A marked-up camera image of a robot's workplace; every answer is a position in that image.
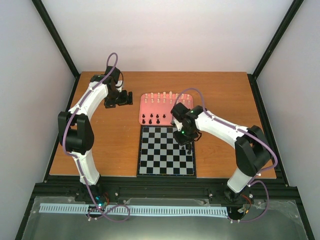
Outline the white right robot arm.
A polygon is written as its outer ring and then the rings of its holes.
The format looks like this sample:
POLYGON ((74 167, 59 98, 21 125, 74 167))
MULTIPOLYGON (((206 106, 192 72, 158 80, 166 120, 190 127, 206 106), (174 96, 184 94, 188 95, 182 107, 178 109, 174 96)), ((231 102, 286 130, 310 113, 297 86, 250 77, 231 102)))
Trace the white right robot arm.
POLYGON ((173 132, 173 138, 179 145, 196 142, 206 132, 234 149, 236 170, 226 184, 230 192, 242 192, 273 156, 262 129, 256 125, 236 125, 200 105, 189 109, 182 103, 177 103, 170 113, 177 128, 173 132))

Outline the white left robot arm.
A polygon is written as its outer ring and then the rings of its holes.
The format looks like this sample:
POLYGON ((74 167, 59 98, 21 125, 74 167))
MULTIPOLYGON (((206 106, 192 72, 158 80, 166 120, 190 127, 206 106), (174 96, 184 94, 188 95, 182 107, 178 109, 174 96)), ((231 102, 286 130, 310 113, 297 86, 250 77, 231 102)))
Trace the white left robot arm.
POLYGON ((108 66, 104 74, 96 74, 90 79, 80 100, 57 117, 58 139, 63 152, 73 158, 80 182, 89 185, 86 195, 95 202, 103 198, 104 188, 97 184, 100 174, 92 154, 95 136, 90 120, 101 102, 107 109, 133 104, 133 93, 123 90, 123 83, 123 73, 115 66, 108 66))

